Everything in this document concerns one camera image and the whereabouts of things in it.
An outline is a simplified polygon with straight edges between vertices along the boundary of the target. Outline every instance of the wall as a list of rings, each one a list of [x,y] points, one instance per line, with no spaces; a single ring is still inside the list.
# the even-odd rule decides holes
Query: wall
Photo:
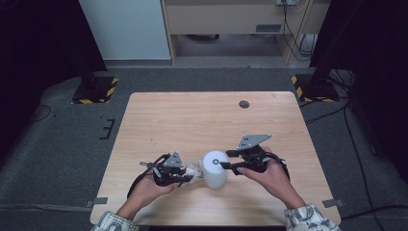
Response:
[[[79,0],[104,60],[170,60],[160,0]]]

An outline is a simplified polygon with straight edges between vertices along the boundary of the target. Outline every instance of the sleeve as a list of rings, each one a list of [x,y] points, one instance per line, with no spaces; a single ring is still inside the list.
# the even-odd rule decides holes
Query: sleeve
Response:
[[[340,227],[325,218],[315,204],[293,210],[285,210],[287,231],[341,231]]]
[[[93,226],[91,231],[138,231],[139,227],[136,226],[131,220],[121,218],[118,215],[108,211],[101,217],[99,222]]]

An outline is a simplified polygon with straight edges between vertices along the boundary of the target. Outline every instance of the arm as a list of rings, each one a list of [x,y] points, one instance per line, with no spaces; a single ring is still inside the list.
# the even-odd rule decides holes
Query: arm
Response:
[[[156,185],[151,175],[146,175],[138,182],[132,194],[119,208],[116,214],[105,212],[98,224],[92,228],[92,231],[137,230],[136,224],[132,222],[136,213],[161,195],[173,192],[176,185],[177,184],[171,184],[166,187],[160,187]]]
[[[266,152],[271,152],[269,147],[263,147],[263,149]],[[242,175],[261,184],[268,193],[286,205],[285,216],[288,231],[340,231],[339,226],[322,216],[316,205],[305,203],[294,189],[282,167],[275,161],[268,161],[268,168],[262,173],[244,167],[239,167],[237,170]]]

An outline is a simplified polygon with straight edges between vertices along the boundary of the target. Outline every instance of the person's left hand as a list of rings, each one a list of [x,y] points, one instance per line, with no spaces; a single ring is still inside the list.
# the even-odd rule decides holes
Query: person's left hand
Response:
[[[177,188],[177,183],[162,187],[156,185],[152,175],[144,176],[133,189],[126,202],[117,211],[122,218],[133,220],[136,213],[161,195],[168,194]]]

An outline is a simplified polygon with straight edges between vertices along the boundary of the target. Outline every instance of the power outlet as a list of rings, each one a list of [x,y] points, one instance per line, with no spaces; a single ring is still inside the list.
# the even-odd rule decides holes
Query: power outlet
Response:
[[[299,0],[276,0],[277,6],[287,5],[288,7],[290,7],[290,6],[295,6],[298,4],[299,4]]]

